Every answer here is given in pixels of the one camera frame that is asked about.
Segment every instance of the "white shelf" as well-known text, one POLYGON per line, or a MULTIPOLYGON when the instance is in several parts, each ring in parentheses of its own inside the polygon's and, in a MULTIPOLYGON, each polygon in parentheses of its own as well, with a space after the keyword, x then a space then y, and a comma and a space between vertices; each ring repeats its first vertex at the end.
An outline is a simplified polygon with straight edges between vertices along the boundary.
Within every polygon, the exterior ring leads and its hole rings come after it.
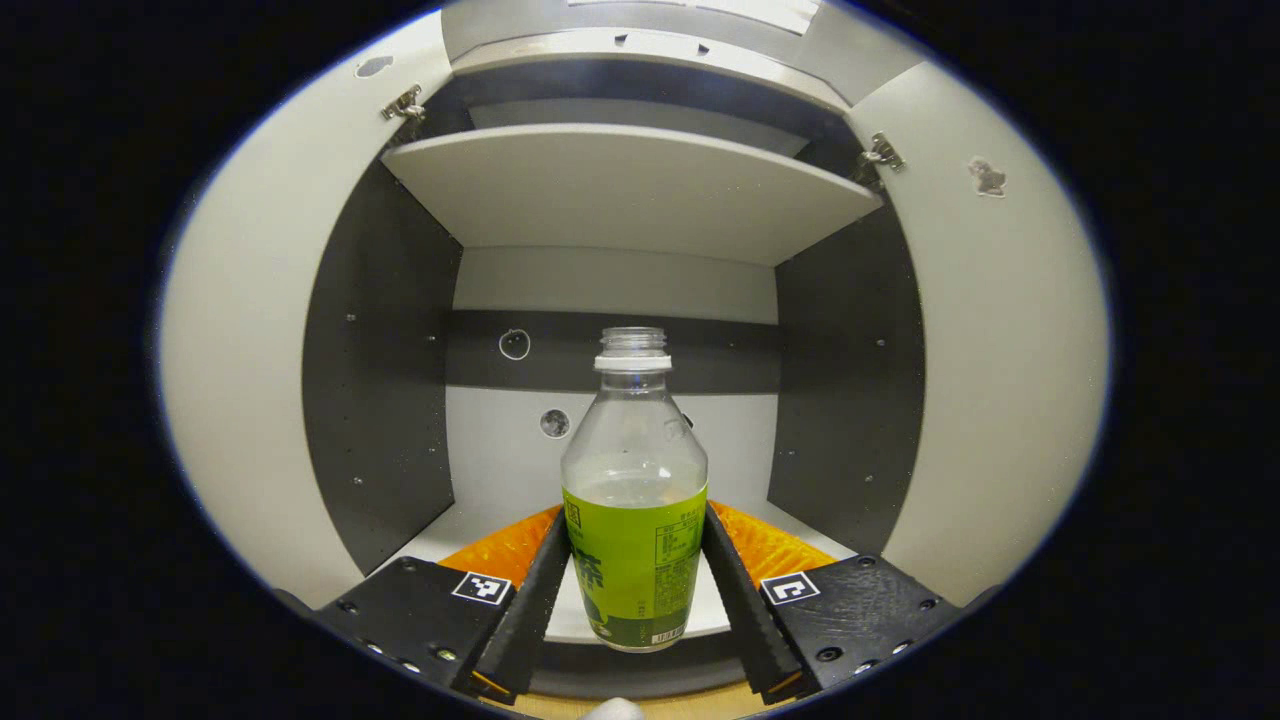
POLYGON ((772 268, 881 206, 791 158, 635 126, 460 132, 390 150, 383 164, 463 247, 605 247, 772 268))

